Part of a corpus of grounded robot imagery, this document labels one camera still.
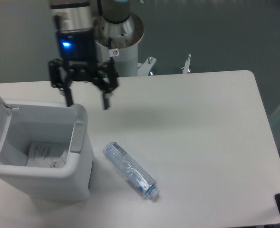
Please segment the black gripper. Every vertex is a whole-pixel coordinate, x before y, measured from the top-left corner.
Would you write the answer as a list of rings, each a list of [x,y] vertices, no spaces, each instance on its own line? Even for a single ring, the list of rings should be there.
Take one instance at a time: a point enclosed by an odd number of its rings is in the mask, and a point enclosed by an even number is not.
[[[48,62],[52,88],[57,88],[65,97],[67,107],[73,105],[70,85],[73,81],[93,82],[102,93],[104,110],[110,107],[110,96],[119,86],[114,60],[97,64],[97,52],[93,29],[56,31],[59,53],[62,60]],[[63,78],[61,69],[67,73]]]

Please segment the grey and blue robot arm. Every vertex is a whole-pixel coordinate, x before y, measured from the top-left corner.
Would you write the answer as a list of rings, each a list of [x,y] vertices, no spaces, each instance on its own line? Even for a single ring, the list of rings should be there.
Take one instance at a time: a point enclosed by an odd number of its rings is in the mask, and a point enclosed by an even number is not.
[[[48,63],[51,86],[73,105],[71,84],[91,82],[102,93],[104,109],[118,78],[137,73],[136,20],[127,0],[49,1],[60,58]]]

